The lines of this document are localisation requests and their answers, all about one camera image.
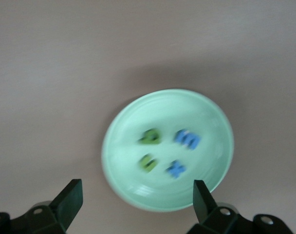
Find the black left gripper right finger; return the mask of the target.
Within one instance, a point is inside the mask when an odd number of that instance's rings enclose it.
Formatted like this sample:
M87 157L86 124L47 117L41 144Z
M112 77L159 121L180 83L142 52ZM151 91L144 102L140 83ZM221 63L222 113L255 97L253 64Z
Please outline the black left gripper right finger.
M189 234L252 234L253 224L227 206L219 206L202 180L193 185L193 208L198 219Z

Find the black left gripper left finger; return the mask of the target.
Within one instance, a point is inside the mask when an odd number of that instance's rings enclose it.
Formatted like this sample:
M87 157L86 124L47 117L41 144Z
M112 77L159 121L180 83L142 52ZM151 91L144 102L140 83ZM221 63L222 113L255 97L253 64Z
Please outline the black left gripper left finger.
M73 179L52 200L34 205L11 220L12 234L65 234L83 204L81 179Z

